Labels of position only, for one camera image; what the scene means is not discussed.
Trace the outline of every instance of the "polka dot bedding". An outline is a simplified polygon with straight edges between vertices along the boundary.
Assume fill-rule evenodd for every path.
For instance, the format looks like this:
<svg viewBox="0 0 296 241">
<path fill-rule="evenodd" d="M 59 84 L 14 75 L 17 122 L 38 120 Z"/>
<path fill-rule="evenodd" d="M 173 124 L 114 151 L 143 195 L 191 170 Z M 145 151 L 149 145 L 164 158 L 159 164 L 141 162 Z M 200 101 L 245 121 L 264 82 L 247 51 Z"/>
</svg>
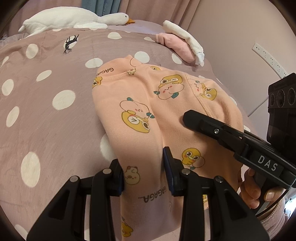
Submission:
<svg viewBox="0 0 296 241">
<path fill-rule="evenodd" d="M 203 67 L 187 64 L 155 41 L 155 35 L 125 31 L 55 29 L 0 49 L 0 204 L 23 237 L 70 176 L 93 176 L 115 159 L 91 95 L 103 63 L 132 55 L 212 79 L 241 110 L 245 129 L 253 131 L 207 59 Z M 118 198 L 112 198 L 117 237 L 119 209 Z"/>
</svg>

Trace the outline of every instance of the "goose plush toy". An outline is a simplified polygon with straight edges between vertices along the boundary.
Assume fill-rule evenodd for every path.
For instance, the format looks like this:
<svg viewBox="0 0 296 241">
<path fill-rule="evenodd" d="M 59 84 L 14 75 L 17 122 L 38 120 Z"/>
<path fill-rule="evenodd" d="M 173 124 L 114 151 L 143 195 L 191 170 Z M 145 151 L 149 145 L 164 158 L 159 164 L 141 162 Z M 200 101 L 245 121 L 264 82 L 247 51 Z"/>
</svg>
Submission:
<svg viewBox="0 0 296 241">
<path fill-rule="evenodd" d="M 61 28 L 107 28 L 107 25 L 135 23 L 125 13 L 118 12 L 99 17 L 95 13 L 79 7 L 54 7 L 45 9 L 25 20 L 19 33 L 29 36 L 47 30 Z"/>
</svg>

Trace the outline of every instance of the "power strip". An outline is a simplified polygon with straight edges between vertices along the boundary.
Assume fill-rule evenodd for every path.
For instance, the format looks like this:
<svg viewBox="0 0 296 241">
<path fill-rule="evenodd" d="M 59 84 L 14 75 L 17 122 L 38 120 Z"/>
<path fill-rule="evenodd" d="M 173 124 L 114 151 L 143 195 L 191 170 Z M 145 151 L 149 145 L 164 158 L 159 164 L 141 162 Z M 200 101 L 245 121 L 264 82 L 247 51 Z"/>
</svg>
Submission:
<svg viewBox="0 0 296 241">
<path fill-rule="evenodd" d="M 278 74 L 278 76 L 280 76 L 281 79 L 288 75 L 284 68 L 279 64 L 279 62 L 277 62 L 277 60 L 259 44 L 255 43 L 252 49 L 258 55 L 260 55 L 265 60 L 265 62 L 270 65 L 271 68 L 273 68 L 273 70 Z"/>
</svg>

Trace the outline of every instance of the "cartoon duck print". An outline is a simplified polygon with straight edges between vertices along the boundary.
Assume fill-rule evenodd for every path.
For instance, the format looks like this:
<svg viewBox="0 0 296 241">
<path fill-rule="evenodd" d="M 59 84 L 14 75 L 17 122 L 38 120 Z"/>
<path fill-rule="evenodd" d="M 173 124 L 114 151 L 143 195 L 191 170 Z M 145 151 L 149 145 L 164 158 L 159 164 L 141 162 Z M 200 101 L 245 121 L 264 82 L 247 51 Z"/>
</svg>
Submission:
<svg viewBox="0 0 296 241">
<path fill-rule="evenodd" d="M 166 76 L 160 81 L 158 91 L 154 91 L 153 93 L 162 100 L 169 98 L 174 99 L 179 95 L 179 92 L 184 89 L 184 85 L 181 84 L 182 82 L 183 79 L 178 74 Z"/>
<path fill-rule="evenodd" d="M 95 87 L 95 86 L 97 86 L 97 85 L 100 85 L 102 79 L 103 79 L 103 78 L 102 78 L 101 76 L 97 76 L 97 77 L 94 79 L 93 87 Z"/>
<path fill-rule="evenodd" d="M 138 168 L 128 166 L 126 168 L 126 171 L 124 172 L 124 180 L 127 184 L 130 185 L 135 185 L 139 183 L 140 175 L 138 173 Z"/>
<path fill-rule="evenodd" d="M 122 222 L 121 222 L 121 234 L 124 237 L 130 237 L 131 233 L 133 232 L 133 229 L 126 224 L 123 217 L 121 217 L 121 219 L 122 219 Z"/>
<path fill-rule="evenodd" d="M 203 194 L 202 200 L 203 200 L 203 204 L 204 204 L 204 210 L 208 209 L 209 208 L 209 201 L 208 201 L 207 195 Z"/>
<path fill-rule="evenodd" d="M 196 148 L 188 148 L 182 153 L 182 163 L 190 167 L 191 170 L 202 167 L 205 159 L 200 156 L 200 152 Z"/>
<path fill-rule="evenodd" d="M 77 43 L 77 39 L 78 39 L 78 36 L 79 35 L 74 35 L 74 36 L 71 36 L 71 37 L 68 37 L 67 40 L 65 41 L 64 43 L 64 48 L 65 48 L 65 51 L 64 51 L 64 54 L 67 54 L 69 52 L 72 52 L 72 48 L 75 46 L 75 44 Z"/>
<path fill-rule="evenodd" d="M 208 100 L 214 100 L 217 96 L 217 90 L 212 88 L 207 88 L 204 83 L 200 83 L 198 80 L 190 79 L 190 85 L 193 87 L 195 93 L 202 96 Z"/>
<path fill-rule="evenodd" d="M 155 116 L 150 113 L 149 108 L 145 104 L 136 102 L 128 97 L 126 100 L 120 102 L 120 107 L 124 110 L 121 117 L 127 126 L 142 133 L 148 133 L 150 131 L 148 118 L 153 119 Z"/>
<path fill-rule="evenodd" d="M 128 75 L 134 75 L 135 72 L 136 72 L 136 68 L 132 68 L 132 69 L 127 71 Z"/>
<path fill-rule="evenodd" d="M 153 69 L 153 70 L 160 70 L 160 68 L 157 67 L 157 66 L 150 66 L 150 68 Z"/>
</svg>

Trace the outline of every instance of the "human hand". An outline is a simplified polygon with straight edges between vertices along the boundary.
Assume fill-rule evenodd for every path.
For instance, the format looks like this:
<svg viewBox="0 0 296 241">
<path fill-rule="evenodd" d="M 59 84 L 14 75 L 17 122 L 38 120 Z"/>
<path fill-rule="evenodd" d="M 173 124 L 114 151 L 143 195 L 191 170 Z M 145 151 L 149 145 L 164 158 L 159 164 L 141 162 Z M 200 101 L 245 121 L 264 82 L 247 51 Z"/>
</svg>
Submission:
<svg viewBox="0 0 296 241">
<path fill-rule="evenodd" d="M 241 193 L 239 194 L 248 207 L 252 209 L 259 206 L 258 198 L 261 195 L 261 190 L 254 180 L 254 175 L 255 171 L 253 169 L 249 168 L 246 170 L 244 173 L 244 181 L 240 186 Z M 284 189 L 281 187 L 269 189 L 264 195 L 264 200 L 270 202 L 267 207 L 271 206 L 283 192 Z"/>
</svg>

